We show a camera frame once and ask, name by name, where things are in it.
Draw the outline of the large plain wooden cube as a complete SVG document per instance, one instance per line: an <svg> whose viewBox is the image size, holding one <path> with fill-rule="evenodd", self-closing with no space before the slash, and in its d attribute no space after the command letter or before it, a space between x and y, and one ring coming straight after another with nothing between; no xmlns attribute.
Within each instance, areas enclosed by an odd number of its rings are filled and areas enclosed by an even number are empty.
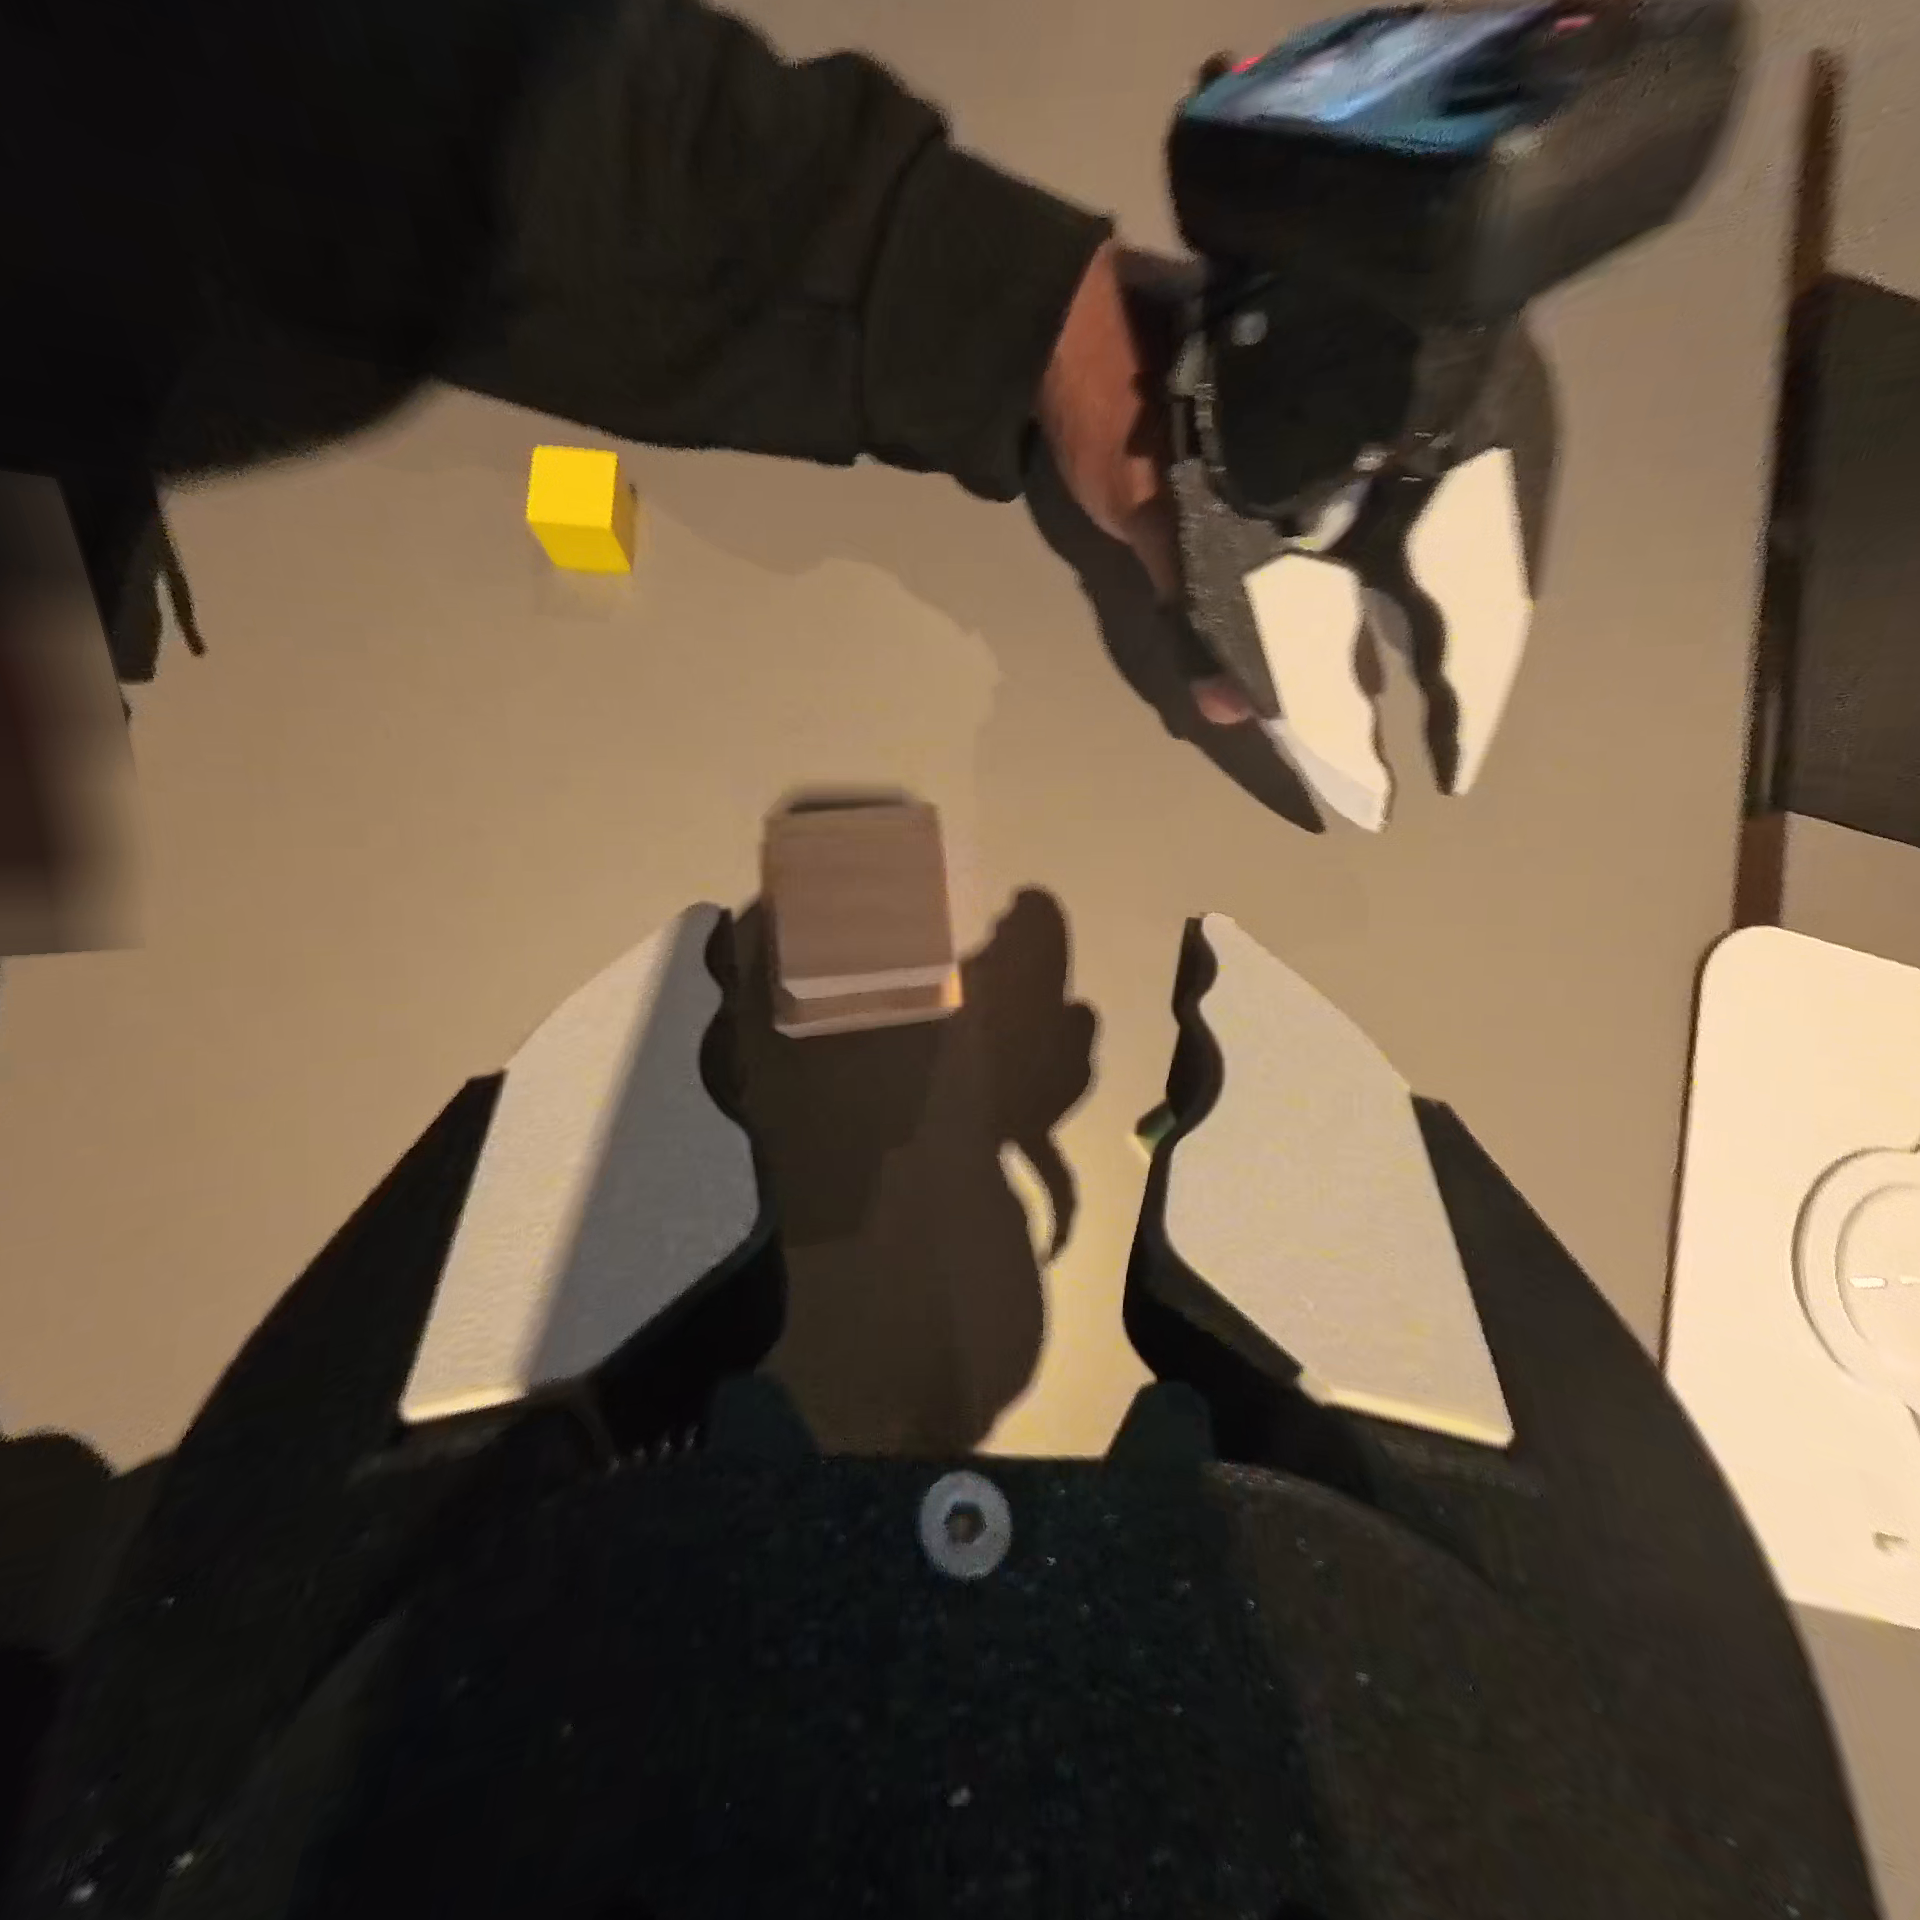
<svg viewBox="0 0 1920 1920"><path fill-rule="evenodd" d="M823 1042L957 1013L962 960L933 804L871 794L773 812L759 907L777 1034Z"/></svg>

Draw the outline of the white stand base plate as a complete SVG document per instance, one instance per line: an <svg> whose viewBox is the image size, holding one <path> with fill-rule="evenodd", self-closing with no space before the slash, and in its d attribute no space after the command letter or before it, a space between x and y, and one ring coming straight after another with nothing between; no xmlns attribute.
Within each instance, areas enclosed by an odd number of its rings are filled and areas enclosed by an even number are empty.
<svg viewBox="0 0 1920 1920"><path fill-rule="evenodd" d="M1917 970L1707 960L1667 1382L1790 1601L1917 1628Z"/></svg>

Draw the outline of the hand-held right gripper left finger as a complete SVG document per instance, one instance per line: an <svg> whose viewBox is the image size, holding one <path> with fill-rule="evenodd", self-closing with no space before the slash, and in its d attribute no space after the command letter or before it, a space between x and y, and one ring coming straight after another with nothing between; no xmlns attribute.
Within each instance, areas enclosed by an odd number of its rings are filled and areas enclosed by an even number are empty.
<svg viewBox="0 0 1920 1920"><path fill-rule="evenodd" d="M665 1334L761 1225L711 1046L732 915L690 905L515 1047L397 1394L406 1427L585 1383Z"/></svg>

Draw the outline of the yellow wooden cube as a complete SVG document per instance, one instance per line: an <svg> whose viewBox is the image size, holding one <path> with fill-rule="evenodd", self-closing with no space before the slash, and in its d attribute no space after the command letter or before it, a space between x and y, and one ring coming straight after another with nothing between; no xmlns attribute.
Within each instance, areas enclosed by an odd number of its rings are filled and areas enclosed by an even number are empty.
<svg viewBox="0 0 1920 1920"><path fill-rule="evenodd" d="M614 449L542 442L529 462L526 526L555 570L633 574L639 539L635 489Z"/></svg>

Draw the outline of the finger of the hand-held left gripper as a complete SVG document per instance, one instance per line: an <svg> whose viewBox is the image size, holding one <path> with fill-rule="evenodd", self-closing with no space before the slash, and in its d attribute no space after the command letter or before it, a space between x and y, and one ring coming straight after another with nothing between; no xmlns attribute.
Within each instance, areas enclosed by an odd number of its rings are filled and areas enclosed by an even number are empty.
<svg viewBox="0 0 1920 1920"><path fill-rule="evenodd" d="M1267 740L1320 806L1376 836L1395 782L1381 758L1374 694L1359 676L1372 624L1356 578L1296 549L1246 578L1246 600L1279 701L1279 714L1263 720Z"/></svg>
<svg viewBox="0 0 1920 1920"><path fill-rule="evenodd" d="M1535 618L1516 454L1488 447L1449 466L1400 554L1433 773L1458 799L1482 779Z"/></svg>

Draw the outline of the person's left hand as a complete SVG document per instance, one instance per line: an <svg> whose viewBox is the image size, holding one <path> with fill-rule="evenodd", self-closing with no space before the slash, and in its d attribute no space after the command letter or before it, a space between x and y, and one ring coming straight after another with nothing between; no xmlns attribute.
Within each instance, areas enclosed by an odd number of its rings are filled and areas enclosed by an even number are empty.
<svg viewBox="0 0 1920 1920"><path fill-rule="evenodd" d="M1163 375L1140 322L1133 264L1119 240L1096 244L1061 317L1034 423L1073 504L1133 557L1156 612L1180 616Z"/></svg>

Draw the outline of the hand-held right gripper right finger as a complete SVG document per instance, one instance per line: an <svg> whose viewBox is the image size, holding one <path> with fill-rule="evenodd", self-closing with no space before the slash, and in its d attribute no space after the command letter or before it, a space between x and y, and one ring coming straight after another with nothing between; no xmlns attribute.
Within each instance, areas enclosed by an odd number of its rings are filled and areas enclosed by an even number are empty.
<svg viewBox="0 0 1920 1920"><path fill-rule="evenodd" d="M1381 1047L1227 915L1180 932L1179 1131L1146 1159L1123 1325L1234 1450L1293 1410L1475 1450L1516 1420L1420 1104Z"/></svg>

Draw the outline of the black furniture panel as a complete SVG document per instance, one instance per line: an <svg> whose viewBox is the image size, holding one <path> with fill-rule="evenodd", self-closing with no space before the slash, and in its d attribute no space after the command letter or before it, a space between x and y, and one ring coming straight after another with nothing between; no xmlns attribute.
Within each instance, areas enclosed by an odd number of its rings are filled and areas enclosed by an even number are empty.
<svg viewBox="0 0 1920 1920"><path fill-rule="evenodd" d="M1917 850L1917 300L1873 278L1790 309L1749 804Z"/></svg>

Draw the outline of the person's left forearm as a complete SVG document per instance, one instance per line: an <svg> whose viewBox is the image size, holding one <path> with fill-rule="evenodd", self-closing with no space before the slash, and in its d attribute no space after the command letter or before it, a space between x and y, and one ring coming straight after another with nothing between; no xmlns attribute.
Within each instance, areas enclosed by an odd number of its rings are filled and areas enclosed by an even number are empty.
<svg viewBox="0 0 1920 1920"><path fill-rule="evenodd" d="M444 380L1012 499L1108 235L711 3L2 3L20 472L234 472Z"/></svg>

